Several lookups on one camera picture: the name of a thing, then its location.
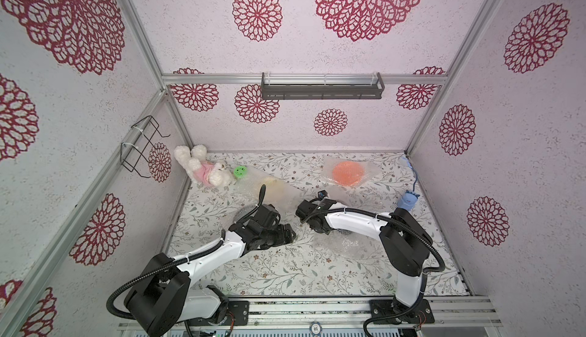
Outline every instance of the plastic bag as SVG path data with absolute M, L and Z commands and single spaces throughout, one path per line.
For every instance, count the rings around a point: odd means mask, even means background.
M 246 166 L 245 174 L 236 182 L 234 191 L 256 204 L 262 185 L 267 186 L 263 203 L 273 205 L 282 215 L 295 213 L 303 197 L 303 191 L 254 167 Z
M 322 178 L 341 186 L 360 187 L 382 171 L 375 163 L 324 157 Z
M 347 259 L 360 260 L 376 252 L 381 244 L 365 235 L 337 229 L 328 235 L 316 233 L 313 236 L 313 246 Z

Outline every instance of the black cable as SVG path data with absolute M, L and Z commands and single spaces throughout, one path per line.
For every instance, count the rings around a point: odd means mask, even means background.
M 187 330 L 187 336 L 194 337 L 194 334 L 191 332 L 191 328 L 189 327 L 189 324 L 187 323 L 187 321 L 185 321 L 184 323 L 185 323 L 185 329 Z
M 417 240 L 419 240 L 421 243 L 423 243 L 423 245 L 425 246 L 425 248 L 427 248 L 429 250 L 429 252 L 431 254 L 433 254 L 433 256 L 436 258 L 437 262 L 438 262 L 438 266 L 437 267 L 426 267 L 423 269 L 423 273 L 424 274 L 428 274 L 429 272 L 442 272 L 443 270 L 445 270 L 445 263 L 443 262 L 443 258 L 441 257 L 440 253 L 432 246 L 429 244 L 429 242 L 423 238 L 422 236 L 420 236 L 419 234 L 417 234 L 416 231 L 414 231 L 413 229 L 411 229 L 411 227 L 409 225 L 403 224 L 402 222 L 400 222 L 399 220 L 395 220 L 391 217 L 387 217 L 387 216 L 383 216 L 383 215 L 378 215 L 374 212 L 370 212 L 370 211 L 365 211 L 365 210 L 361 210 L 361 209 L 352 209 L 352 208 L 338 208 L 338 209 L 328 209 L 328 210 L 321 210 L 321 211 L 316 211 L 316 212 L 312 212 L 309 216 L 307 216 L 306 218 L 304 218 L 301 222 L 302 223 L 307 223 L 308 220 L 310 220 L 312 217 L 314 216 L 318 216 L 318 215 L 326 215 L 329 213 L 334 213 L 334 212 L 355 212 L 355 213 L 359 213 L 362 215 L 366 215 L 366 216 L 370 216 L 373 217 L 375 219 L 380 219 L 380 220 L 384 220 L 386 221 L 388 224 L 391 224 L 392 226 L 394 226 L 395 228 L 399 228 L 402 231 L 405 231 L 406 233 L 409 233 L 410 235 L 414 236 Z
M 127 312 L 123 312 L 114 306 L 114 300 L 116 300 L 116 298 L 119 297 L 120 294 L 122 294 L 124 291 L 130 289 L 132 286 L 136 285 L 137 283 L 143 281 L 144 279 L 149 278 L 150 276 L 153 276 L 161 271 L 165 271 L 165 270 L 168 270 L 172 267 L 179 266 L 180 264 L 186 263 L 188 261 L 191 262 L 193 260 L 196 260 L 196 259 L 201 258 L 203 256 L 207 256 L 208 254 L 215 252 L 218 248 L 220 248 L 224 244 L 225 238 L 226 238 L 226 231 L 222 231 L 222 238 L 212 248 L 209 248 L 208 250 L 205 250 L 200 253 L 192 254 L 188 258 L 182 258 L 180 260 L 175 260 L 171 263 L 168 263 L 168 264 L 165 264 L 161 267 L 158 267 L 158 268 L 152 270 L 151 272 L 147 272 L 145 274 L 140 275 L 139 277 L 136 277 L 136 278 L 130 280 L 129 282 L 125 283 L 124 285 L 122 285 L 121 287 L 116 289 L 112 293 L 112 295 L 110 295 L 110 297 L 108 297 L 108 300 L 106 301 L 106 309 L 108 310 L 108 312 L 110 312 L 110 314 L 113 314 L 116 317 L 124 318 L 124 319 L 134 319 L 134 316 L 132 314 L 127 313 Z
M 362 329 L 364 329 L 364 334 L 367 337 L 373 337 L 373 335 L 371 335 L 367 329 L 367 326 L 369 324 L 371 324 L 372 322 L 384 321 L 386 319 L 399 318 L 399 317 L 402 317 L 403 315 L 406 315 L 406 314 L 409 314 L 410 312 L 412 312 L 419 305 L 419 303 L 421 303 L 421 300 L 423 300 L 423 293 L 425 292 L 426 285 L 427 285 L 427 275 L 422 274 L 421 275 L 421 288 L 419 290 L 419 295 L 417 296 L 417 299 L 415 300 L 413 305 L 410 306 L 409 308 L 407 308 L 405 311 L 397 313 L 397 314 L 391 314 L 391 315 L 385 315 L 383 317 L 374 317 L 374 318 L 366 319 L 364 321 L 364 323 L 362 324 Z
M 236 223 L 237 224 L 244 224 L 246 220 L 248 220 L 248 218 L 250 216 L 252 216 L 259 208 L 260 205 L 262 205 L 262 202 L 264 201 L 264 194 L 267 192 L 267 186 L 262 185 L 260 186 L 260 191 L 259 191 L 259 202 L 257 203 L 257 205 L 254 207 L 254 209 L 252 209 L 251 211 L 249 211 L 245 216 L 241 217 L 240 220 L 238 220 Z

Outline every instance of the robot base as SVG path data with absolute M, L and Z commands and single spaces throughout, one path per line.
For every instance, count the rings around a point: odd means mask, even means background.
M 234 325 L 235 326 L 248 324 L 248 306 L 249 305 L 250 305 L 250 303 L 248 301 L 242 301 L 242 300 L 228 302 L 228 309 L 226 311 L 226 314 L 228 314 L 228 312 L 232 312 L 232 314 L 234 314 Z M 226 317 L 219 324 L 214 324 L 211 321 L 211 318 L 189 319 L 187 321 L 187 323 L 190 326 L 230 325 L 230 324 L 232 324 L 232 319 L 230 318 L 230 315 L 226 315 Z
M 384 317 L 385 315 L 396 314 L 398 311 L 393 310 L 393 299 L 375 299 L 369 302 L 370 314 L 373 318 Z M 401 324 L 402 322 L 410 324 L 433 324 L 436 322 L 429 301 L 421 300 L 419 305 L 407 315 L 399 318 L 384 319 L 382 321 L 373 322 L 374 324 Z

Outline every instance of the red wire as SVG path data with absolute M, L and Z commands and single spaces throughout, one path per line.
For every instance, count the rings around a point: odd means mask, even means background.
M 419 316 L 419 313 L 423 314 L 423 322 L 421 322 L 421 317 Z M 425 322 L 427 322 L 427 316 L 422 311 L 419 311 L 419 313 L 417 314 L 417 318 L 419 318 L 419 326 L 417 326 L 417 329 L 421 330 L 421 326 L 424 325 Z
M 230 314 L 230 318 L 232 319 L 232 323 L 230 324 L 230 332 L 228 332 L 228 336 L 230 336 L 232 334 L 232 330 L 234 329 L 234 320 L 236 317 L 232 312 L 228 312 L 228 314 Z

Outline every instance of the table surface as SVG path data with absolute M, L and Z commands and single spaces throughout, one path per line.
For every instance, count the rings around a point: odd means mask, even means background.
M 332 187 L 320 177 L 324 155 L 355 161 L 370 161 L 381 174 L 359 188 Z M 317 197 L 329 186 L 348 205 L 373 212 L 396 208 L 405 190 L 413 187 L 414 174 L 399 165 L 400 153 L 213 153 L 214 162 L 224 159 L 228 166 L 250 165 L 287 181 L 304 192 L 304 198 Z M 187 253 L 220 236 L 222 229 L 253 199 L 238 194 L 235 184 L 223 188 L 206 188 L 193 183 L 171 241 L 169 255 Z M 418 185 L 416 192 L 421 193 Z M 431 235 L 434 247 L 442 255 L 446 269 L 432 273 L 426 295 L 469 295 L 461 275 L 450 256 L 443 235 L 423 196 L 411 211 L 412 216 Z M 201 279 L 199 287 L 215 285 L 224 294 L 267 296 L 374 296 L 394 294 L 397 273 L 380 242 L 368 237 L 333 231 L 322 235 L 300 224 L 293 212 L 281 214 L 282 224 L 291 224 L 297 233 L 294 243 L 245 254 Z M 428 259 L 428 264 L 436 264 Z

